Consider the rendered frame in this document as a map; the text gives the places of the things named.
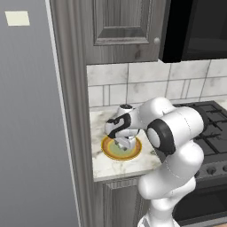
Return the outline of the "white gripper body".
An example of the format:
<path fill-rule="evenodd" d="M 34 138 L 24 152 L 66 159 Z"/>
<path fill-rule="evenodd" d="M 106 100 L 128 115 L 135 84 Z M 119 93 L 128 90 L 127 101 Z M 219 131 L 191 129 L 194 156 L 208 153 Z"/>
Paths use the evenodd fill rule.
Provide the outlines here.
<path fill-rule="evenodd" d="M 136 146 L 136 137 L 117 137 L 115 143 L 123 150 L 133 150 Z"/>

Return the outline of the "yellow rimmed green plate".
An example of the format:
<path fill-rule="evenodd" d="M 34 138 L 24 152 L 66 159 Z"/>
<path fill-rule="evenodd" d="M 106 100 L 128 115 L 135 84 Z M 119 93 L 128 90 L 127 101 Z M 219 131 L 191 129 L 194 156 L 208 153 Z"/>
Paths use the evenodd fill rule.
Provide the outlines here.
<path fill-rule="evenodd" d="M 141 153 L 142 144 L 136 138 L 136 144 L 133 149 L 122 150 L 113 139 L 105 136 L 101 141 L 101 150 L 107 157 L 113 160 L 132 160 Z"/>

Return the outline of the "grey wooden base cupboard door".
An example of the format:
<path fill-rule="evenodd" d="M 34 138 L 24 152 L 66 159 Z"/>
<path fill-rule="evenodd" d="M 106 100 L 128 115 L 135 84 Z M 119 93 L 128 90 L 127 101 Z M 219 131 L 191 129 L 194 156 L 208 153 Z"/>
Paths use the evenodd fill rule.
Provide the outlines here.
<path fill-rule="evenodd" d="M 137 227 L 144 205 L 137 184 L 137 177 L 104 183 L 104 227 Z"/>

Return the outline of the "tall grey wooden cabinet panel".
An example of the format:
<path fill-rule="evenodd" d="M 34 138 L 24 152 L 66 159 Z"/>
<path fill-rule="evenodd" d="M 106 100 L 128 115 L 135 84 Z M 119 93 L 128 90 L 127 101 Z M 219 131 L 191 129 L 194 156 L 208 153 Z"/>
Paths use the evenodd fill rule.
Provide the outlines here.
<path fill-rule="evenodd" d="M 96 198 L 82 0 L 50 0 L 81 227 L 104 227 Z"/>

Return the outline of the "black hob with grates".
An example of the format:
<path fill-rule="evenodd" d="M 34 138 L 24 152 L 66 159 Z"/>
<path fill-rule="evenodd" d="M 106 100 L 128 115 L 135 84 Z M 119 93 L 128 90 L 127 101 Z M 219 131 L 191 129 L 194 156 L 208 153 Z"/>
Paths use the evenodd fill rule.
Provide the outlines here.
<path fill-rule="evenodd" d="M 208 117 L 207 129 L 194 138 L 194 142 L 204 152 L 203 164 L 199 169 L 200 176 L 197 179 L 227 175 L 223 172 L 223 166 L 227 165 L 227 111 L 215 101 L 176 104 L 176 106 L 198 106 Z M 210 167 L 216 168 L 213 175 L 207 173 Z"/>

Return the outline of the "grey fridge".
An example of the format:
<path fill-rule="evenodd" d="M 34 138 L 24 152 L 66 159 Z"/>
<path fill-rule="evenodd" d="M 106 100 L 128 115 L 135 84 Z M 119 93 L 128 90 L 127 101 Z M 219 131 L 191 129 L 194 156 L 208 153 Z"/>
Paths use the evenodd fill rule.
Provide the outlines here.
<path fill-rule="evenodd" d="M 50 0 L 0 0 L 0 227 L 78 227 Z"/>

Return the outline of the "black oven door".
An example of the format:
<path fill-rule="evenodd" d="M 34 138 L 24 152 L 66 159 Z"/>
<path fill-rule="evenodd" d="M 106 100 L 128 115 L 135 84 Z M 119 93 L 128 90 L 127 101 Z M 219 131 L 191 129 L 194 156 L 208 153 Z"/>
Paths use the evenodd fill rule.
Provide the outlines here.
<path fill-rule="evenodd" d="M 175 206 L 174 219 L 181 225 L 227 216 L 227 184 L 196 189 Z"/>

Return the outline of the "black microwave oven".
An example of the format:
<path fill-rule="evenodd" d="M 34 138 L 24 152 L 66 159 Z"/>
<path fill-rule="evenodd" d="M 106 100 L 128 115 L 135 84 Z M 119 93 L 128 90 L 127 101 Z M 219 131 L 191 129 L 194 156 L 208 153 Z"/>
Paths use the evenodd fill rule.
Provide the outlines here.
<path fill-rule="evenodd" d="M 159 59 L 227 59 L 227 0 L 167 0 Z"/>

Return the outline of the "pale yellow fridge note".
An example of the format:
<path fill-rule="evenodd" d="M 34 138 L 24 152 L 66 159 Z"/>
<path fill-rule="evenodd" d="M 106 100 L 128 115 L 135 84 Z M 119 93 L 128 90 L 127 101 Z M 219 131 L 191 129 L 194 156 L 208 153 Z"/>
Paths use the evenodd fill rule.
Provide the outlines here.
<path fill-rule="evenodd" d="M 27 11 L 6 11 L 5 17 L 10 27 L 29 26 L 29 16 Z"/>

